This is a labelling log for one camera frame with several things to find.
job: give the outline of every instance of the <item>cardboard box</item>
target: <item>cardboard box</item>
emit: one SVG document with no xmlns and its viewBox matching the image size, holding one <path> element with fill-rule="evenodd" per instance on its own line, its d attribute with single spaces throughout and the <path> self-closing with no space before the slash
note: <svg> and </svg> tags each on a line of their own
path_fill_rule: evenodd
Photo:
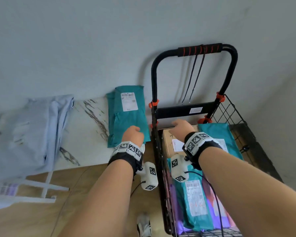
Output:
<svg viewBox="0 0 296 237">
<path fill-rule="evenodd" d="M 199 131 L 197 125 L 194 125 L 193 128 L 195 131 Z M 162 134 L 163 156 L 165 158 L 171 158 L 171 156 L 174 154 L 180 154 L 180 155 L 186 156 L 184 151 L 174 151 L 172 140 L 175 140 L 176 138 L 170 134 L 169 130 L 171 129 L 172 128 L 163 130 L 163 134 Z"/>
</svg>

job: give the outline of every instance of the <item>teal plastic mailer bag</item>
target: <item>teal plastic mailer bag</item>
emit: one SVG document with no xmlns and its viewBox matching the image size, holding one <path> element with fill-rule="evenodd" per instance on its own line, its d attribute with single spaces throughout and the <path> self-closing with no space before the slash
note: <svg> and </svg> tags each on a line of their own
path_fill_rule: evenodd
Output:
<svg viewBox="0 0 296 237">
<path fill-rule="evenodd" d="M 229 130 L 228 123 L 207 123 L 199 124 L 199 131 L 205 132 L 214 139 L 224 139 L 229 154 L 243 160 L 237 147 L 236 141 Z"/>
<path fill-rule="evenodd" d="M 171 159 L 167 159 L 171 170 Z M 194 171 L 203 175 L 202 171 L 196 170 L 192 165 L 188 171 Z M 189 173 L 189 179 L 180 183 L 173 180 L 178 204 L 183 212 L 183 226 L 194 231 L 213 230 L 213 221 L 210 216 L 207 200 L 203 191 L 202 177 Z"/>
<path fill-rule="evenodd" d="M 122 141 L 123 133 L 135 125 L 144 134 L 144 142 L 150 141 L 145 115 L 143 86 L 120 86 L 107 95 L 109 105 L 108 147 L 115 147 Z"/>
</svg>

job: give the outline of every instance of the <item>purple package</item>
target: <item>purple package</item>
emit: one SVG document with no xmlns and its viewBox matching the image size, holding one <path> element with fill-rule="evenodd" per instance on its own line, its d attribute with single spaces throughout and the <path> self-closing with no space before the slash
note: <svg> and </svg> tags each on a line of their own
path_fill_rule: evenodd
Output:
<svg viewBox="0 0 296 237">
<path fill-rule="evenodd" d="M 177 234 L 182 234 L 183 232 L 192 231 L 191 229 L 185 228 L 183 226 L 183 213 L 179 206 L 178 200 L 176 198 L 175 187 L 173 184 L 170 185 L 170 194 L 171 194 L 171 202 L 173 207 L 173 214 L 175 218 L 175 227 Z"/>
<path fill-rule="evenodd" d="M 209 184 L 205 181 L 202 181 L 202 187 L 203 187 L 206 199 L 207 199 L 207 204 L 208 204 L 211 219 L 213 220 L 214 228 L 220 229 L 221 226 L 220 226 L 218 206 L 217 206 L 217 201 L 216 201 L 215 195 L 213 193 L 213 190 L 210 188 Z M 218 199 L 218 203 L 219 203 L 220 214 L 222 216 L 222 226 L 224 228 L 229 228 L 231 226 L 229 223 L 227 211 L 222 206 L 219 199 Z"/>
</svg>

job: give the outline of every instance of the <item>white wall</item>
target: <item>white wall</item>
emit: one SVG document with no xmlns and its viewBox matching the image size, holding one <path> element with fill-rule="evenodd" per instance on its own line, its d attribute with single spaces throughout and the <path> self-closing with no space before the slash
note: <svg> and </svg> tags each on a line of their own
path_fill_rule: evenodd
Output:
<svg viewBox="0 0 296 237">
<path fill-rule="evenodd" d="M 296 76 L 248 120 L 284 183 L 296 190 Z"/>
<path fill-rule="evenodd" d="M 296 0 L 0 0 L 0 113 L 27 97 L 94 98 L 125 84 L 144 85 L 148 103 L 159 53 L 217 42 L 238 49 L 227 93 L 247 117 L 296 70 Z M 215 98 L 229 61 L 205 57 L 193 102 Z M 159 106 L 178 102 L 188 63 L 162 61 Z"/>
</svg>

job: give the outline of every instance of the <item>wooden floor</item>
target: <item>wooden floor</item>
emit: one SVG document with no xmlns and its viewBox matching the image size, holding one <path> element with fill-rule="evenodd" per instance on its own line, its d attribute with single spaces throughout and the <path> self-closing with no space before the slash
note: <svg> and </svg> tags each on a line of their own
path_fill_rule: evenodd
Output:
<svg viewBox="0 0 296 237">
<path fill-rule="evenodd" d="M 144 162 L 146 161 L 154 162 L 151 142 L 146 144 Z M 49 190 L 47 197 L 57 196 L 54 204 L 16 203 L 8 208 L 1 209 L 0 237 L 57 236 L 75 209 L 83 202 L 106 166 L 104 164 L 55 171 L 50 183 L 69 187 L 70 191 Z M 47 174 L 40 174 L 30 176 L 28 179 L 44 182 L 46 177 Z M 140 176 L 136 175 L 133 189 L 139 183 Z M 20 186 L 18 195 L 40 197 L 41 191 L 41 188 Z M 137 236 L 136 218 L 142 212 L 146 212 L 150 216 L 153 236 L 169 236 L 165 233 L 163 227 L 158 188 L 153 191 L 144 191 L 141 187 L 137 188 L 130 200 L 126 236 Z"/>
</svg>

